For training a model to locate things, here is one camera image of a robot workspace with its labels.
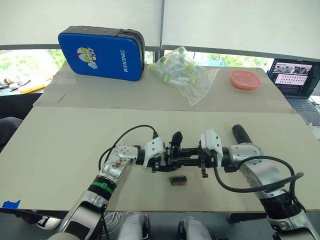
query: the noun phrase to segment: blue case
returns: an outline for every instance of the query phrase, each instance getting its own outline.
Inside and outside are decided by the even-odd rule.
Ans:
[[[70,26],[58,41],[77,74],[138,81],[145,68],[145,41],[135,30]]]

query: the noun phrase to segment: pink bowl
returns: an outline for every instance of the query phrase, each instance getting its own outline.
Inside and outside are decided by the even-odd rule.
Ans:
[[[231,81],[239,89],[256,89],[262,85],[257,75],[249,71],[232,71]]]

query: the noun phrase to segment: white roller blind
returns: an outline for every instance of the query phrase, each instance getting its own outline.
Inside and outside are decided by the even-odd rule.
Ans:
[[[320,0],[166,0],[163,45],[320,59]]]
[[[161,0],[2,0],[0,46],[58,44],[69,26],[134,29],[160,46]]]

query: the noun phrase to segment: person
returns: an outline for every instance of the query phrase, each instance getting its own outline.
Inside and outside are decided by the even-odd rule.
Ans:
[[[21,123],[21,119],[13,116],[0,119],[0,153]]]
[[[16,132],[23,121],[19,118],[9,116],[0,119],[0,153],[9,142],[10,138]],[[21,217],[28,224],[36,224],[44,230],[53,230],[59,223],[60,219],[54,217],[40,216],[34,214],[16,213],[16,216]]]

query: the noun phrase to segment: laptop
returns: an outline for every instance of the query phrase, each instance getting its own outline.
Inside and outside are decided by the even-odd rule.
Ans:
[[[307,124],[320,126],[320,113],[309,101],[320,80],[320,62],[276,58],[267,75]]]

